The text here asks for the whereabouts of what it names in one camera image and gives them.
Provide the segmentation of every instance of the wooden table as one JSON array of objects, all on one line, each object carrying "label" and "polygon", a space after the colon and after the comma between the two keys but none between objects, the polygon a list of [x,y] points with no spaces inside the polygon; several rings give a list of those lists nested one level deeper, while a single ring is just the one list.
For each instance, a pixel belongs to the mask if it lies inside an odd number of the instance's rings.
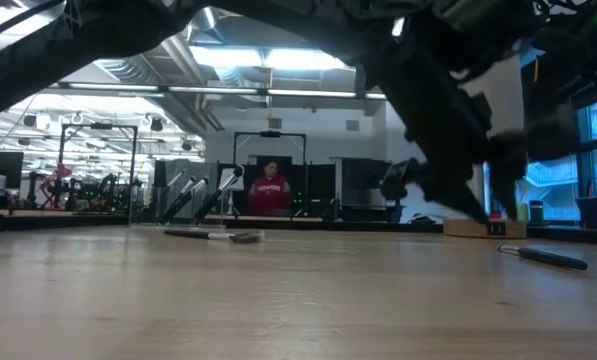
[{"label": "wooden table", "polygon": [[497,253],[500,243],[3,233],[0,359],[597,359],[597,246],[528,241],[587,260],[577,273]]}]

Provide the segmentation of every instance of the person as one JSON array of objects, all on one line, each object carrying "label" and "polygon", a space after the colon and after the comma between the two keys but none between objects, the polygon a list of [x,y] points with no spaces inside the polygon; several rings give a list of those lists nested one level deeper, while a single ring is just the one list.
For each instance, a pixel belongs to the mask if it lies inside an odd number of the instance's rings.
[{"label": "person", "polygon": [[270,161],[265,175],[249,189],[248,212],[253,216],[290,216],[291,188],[287,179],[278,174],[278,164]]}]

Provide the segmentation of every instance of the red shirt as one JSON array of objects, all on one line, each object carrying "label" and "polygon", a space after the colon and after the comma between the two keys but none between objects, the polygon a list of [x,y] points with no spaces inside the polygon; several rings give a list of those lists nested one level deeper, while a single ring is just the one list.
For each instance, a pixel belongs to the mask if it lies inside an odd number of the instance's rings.
[{"label": "red shirt", "polygon": [[291,193],[284,177],[266,176],[254,181],[249,191],[248,212],[254,216],[276,215],[290,209]]}]

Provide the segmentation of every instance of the wooden block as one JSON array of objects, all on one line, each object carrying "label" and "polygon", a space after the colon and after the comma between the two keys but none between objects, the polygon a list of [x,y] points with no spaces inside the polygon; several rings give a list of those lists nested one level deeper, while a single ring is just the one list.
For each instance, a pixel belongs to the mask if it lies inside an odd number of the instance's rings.
[{"label": "wooden block", "polygon": [[443,233],[471,238],[526,239],[527,224],[511,220],[493,220],[483,225],[470,219],[446,219]]}]

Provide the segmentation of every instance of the monitor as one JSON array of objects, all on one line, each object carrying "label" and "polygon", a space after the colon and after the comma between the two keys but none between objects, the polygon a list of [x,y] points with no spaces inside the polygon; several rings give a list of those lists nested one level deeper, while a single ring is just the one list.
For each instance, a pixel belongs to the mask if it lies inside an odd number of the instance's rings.
[{"label": "monitor", "polygon": [[5,188],[20,189],[23,152],[0,152],[0,175],[7,177]]}]

